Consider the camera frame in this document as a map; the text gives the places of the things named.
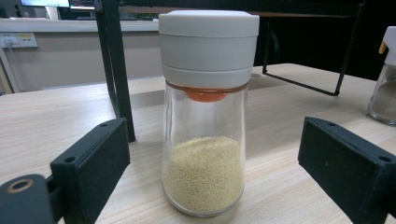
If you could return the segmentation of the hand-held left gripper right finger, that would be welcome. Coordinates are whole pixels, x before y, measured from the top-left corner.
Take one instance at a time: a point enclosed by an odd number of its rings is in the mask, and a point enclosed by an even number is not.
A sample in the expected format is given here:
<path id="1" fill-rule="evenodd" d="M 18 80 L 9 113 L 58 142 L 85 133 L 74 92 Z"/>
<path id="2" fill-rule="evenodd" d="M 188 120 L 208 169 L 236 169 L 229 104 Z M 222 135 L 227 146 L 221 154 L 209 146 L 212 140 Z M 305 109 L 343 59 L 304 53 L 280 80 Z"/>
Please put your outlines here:
<path id="1" fill-rule="evenodd" d="M 347 129 L 307 117 L 299 164 L 354 224 L 396 218 L 396 156 Z"/>

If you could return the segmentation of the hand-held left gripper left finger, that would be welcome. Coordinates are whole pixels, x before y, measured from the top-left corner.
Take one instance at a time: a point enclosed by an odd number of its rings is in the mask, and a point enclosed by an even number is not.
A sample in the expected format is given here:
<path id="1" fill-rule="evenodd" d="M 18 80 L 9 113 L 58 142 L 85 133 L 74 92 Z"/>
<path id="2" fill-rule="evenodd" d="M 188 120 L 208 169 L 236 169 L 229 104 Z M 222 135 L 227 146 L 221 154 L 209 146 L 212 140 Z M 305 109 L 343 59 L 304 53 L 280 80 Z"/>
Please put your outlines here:
<path id="1" fill-rule="evenodd" d="M 94 224 L 130 164 L 127 121 L 99 124 L 50 163 L 54 219 Z"/>

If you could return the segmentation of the black metal shelf rack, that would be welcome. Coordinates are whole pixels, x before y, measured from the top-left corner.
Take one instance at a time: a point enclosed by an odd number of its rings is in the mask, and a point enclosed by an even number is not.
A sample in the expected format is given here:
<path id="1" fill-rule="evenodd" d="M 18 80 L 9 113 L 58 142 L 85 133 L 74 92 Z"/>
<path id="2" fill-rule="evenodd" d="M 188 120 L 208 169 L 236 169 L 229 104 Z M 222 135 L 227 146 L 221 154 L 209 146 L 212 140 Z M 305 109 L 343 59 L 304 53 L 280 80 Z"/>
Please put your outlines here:
<path id="1" fill-rule="evenodd" d="M 174 8 L 242 10 L 264 17 L 353 18 L 355 20 L 334 91 L 299 83 L 300 87 L 336 96 L 349 63 L 360 16 L 367 0 L 94 0 L 94 13 L 106 73 L 107 91 L 118 118 L 127 119 L 128 139 L 135 140 L 134 120 L 120 29 L 120 7 L 146 7 L 156 13 Z"/>

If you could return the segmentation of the glass seasoning jar white lid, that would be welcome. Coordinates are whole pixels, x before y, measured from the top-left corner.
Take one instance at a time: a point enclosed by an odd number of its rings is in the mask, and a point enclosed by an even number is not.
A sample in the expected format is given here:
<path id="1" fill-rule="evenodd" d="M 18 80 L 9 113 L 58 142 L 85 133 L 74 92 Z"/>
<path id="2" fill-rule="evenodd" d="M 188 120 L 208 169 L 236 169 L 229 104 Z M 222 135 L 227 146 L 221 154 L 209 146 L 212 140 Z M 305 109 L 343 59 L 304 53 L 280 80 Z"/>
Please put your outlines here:
<path id="1" fill-rule="evenodd" d="M 246 107 L 260 19 L 175 10 L 159 18 L 165 78 L 162 183 L 178 210 L 217 216 L 245 183 Z"/>

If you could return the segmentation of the black curtain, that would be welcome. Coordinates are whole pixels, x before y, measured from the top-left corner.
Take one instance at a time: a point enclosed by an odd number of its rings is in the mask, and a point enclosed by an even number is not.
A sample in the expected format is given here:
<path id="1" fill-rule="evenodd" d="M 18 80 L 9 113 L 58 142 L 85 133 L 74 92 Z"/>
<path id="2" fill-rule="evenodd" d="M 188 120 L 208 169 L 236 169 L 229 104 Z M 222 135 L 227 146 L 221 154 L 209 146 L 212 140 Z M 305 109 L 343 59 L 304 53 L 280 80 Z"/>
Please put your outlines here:
<path id="1" fill-rule="evenodd" d="M 378 79 L 386 58 L 378 50 L 387 28 L 396 26 L 396 0 L 310 1 L 365 4 L 346 73 Z M 254 64 L 297 63 L 338 72 L 353 25 L 352 18 L 262 18 Z"/>

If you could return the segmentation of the white counter ledge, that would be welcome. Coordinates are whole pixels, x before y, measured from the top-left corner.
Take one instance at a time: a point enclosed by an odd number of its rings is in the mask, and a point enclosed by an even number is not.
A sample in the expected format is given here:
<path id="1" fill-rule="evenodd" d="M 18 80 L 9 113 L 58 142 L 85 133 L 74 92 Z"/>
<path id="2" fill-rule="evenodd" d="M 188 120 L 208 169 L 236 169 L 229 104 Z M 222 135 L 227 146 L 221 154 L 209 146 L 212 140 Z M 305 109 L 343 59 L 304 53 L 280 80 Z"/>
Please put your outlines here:
<path id="1" fill-rule="evenodd" d="M 157 21 L 121 21 L 123 32 L 158 32 Z M 0 33 L 91 33 L 96 21 L 55 21 L 44 18 L 0 19 Z"/>

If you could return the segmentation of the computer monitor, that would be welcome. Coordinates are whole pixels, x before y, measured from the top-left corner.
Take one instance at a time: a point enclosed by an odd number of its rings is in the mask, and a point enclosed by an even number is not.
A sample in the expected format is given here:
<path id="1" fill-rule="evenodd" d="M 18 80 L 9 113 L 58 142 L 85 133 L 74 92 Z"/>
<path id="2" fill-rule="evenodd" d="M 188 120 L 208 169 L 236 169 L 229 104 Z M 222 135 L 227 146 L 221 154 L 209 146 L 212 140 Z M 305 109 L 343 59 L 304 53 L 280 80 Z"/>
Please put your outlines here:
<path id="1" fill-rule="evenodd" d="M 69 7 L 68 0 L 21 0 L 24 7 Z"/>

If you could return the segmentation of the white wall socket yellow label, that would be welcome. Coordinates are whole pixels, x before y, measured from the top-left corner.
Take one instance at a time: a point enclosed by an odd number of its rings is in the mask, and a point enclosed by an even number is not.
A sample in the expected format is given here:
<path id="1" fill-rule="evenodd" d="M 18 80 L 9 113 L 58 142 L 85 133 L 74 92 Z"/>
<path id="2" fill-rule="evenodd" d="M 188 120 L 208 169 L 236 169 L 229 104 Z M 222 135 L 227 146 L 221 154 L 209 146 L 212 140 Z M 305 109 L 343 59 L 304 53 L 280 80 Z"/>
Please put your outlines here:
<path id="1" fill-rule="evenodd" d="M 4 49 L 36 48 L 34 33 L 0 33 L 0 47 Z"/>

